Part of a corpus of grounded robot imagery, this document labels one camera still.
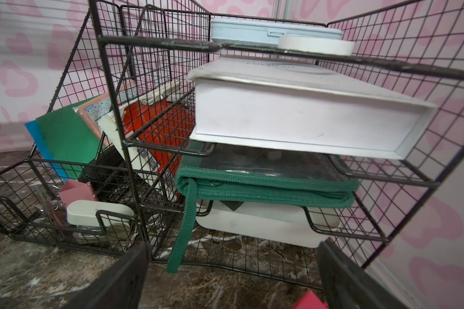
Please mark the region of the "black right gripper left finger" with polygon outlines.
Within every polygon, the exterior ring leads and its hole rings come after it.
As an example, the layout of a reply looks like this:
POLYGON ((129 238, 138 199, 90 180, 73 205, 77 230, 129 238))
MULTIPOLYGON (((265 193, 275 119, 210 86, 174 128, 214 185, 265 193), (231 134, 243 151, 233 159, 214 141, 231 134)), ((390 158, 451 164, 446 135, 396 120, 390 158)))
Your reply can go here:
POLYGON ((133 246, 64 308, 137 308, 151 261, 148 242, 133 246))

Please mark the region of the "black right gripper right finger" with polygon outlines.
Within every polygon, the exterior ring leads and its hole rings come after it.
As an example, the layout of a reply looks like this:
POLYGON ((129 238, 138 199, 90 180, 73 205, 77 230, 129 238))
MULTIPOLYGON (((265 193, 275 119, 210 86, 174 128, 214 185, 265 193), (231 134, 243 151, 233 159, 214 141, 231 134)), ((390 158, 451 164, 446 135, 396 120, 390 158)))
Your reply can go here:
POLYGON ((317 248, 317 264, 330 308, 406 307, 333 242, 322 242, 317 248))

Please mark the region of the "pink raincoat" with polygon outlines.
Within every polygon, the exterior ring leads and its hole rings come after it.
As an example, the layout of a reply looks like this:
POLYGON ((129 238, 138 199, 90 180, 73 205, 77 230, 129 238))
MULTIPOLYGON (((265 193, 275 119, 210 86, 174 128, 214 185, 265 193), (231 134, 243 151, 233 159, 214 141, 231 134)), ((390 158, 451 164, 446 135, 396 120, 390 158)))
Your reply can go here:
POLYGON ((328 309, 326 302, 321 301, 313 291, 308 290, 293 306, 293 309, 328 309))

